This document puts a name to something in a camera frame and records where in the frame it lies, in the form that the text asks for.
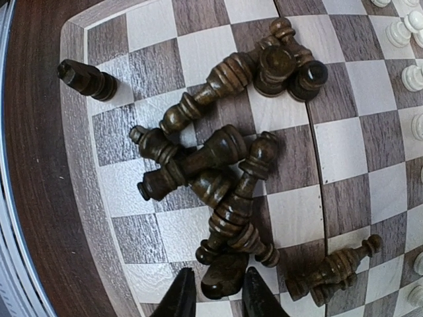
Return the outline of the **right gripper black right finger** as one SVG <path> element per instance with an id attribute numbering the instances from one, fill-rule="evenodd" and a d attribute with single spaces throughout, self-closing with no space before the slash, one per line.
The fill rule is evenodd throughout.
<path id="1" fill-rule="evenodd" d="M 255 267 L 249 267 L 243 280 L 243 316 L 289 317 Z"/>

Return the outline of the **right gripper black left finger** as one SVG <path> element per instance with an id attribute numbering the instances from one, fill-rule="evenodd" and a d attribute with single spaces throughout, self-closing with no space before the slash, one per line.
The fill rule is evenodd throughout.
<path id="1" fill-rule="evenodd" d="M 182 268 L 154 310 L 156 317 L 189 317 L 196 315 L 196 283 L 191 267 Z"/>

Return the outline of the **dark bishop chess piece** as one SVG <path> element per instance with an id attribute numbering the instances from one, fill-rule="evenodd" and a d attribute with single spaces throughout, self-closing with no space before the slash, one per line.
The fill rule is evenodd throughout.
<path id="1" fill-rule="evenodd" d="M 361 261 L 380 252 L 382 245 L 382 238 L 378 234 L 373 234 L 363 240 L 359 248 L 343 248 L 326 256 L 307 275 L 297 275 L 286 279 L 286 287 L 291 299 L 297 301 L 311 294 L 318 307 L 329 303 L 337 291 L 345 291 L 356 284 L 356 270 Z"/>

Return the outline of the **dark rook chess piece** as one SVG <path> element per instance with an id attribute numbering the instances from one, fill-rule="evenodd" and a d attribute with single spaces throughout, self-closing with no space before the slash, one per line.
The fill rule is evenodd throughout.
<path id="1" fill-rule="evenodd" d="M 117 91 L 117 79 L 95 66 L 64 59 L 57 67 L 58 78 L 83 96 L 105 102 Z"/>

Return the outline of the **dark knight chess piece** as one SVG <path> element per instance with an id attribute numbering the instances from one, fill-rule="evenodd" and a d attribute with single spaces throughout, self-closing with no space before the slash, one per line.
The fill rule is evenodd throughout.
<path id="1" fill-rule="evenodd" d="M 237 294 L 242 286 L 249 263 L 247 253 L 230 253 L 218 256 L 209 266 L 201 281 L 205 297 L 219 300 Z"/>

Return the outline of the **dark pawn chess piece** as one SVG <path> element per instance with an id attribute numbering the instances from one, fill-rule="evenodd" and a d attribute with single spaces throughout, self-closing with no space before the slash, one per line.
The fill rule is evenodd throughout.
<path id="1" fill-rule="evenodd" d="M 328 80 L 327 66 L 317 60 L 301 66 L 289 79 L 288 92 L 300 102 L 314 99 Z"/>

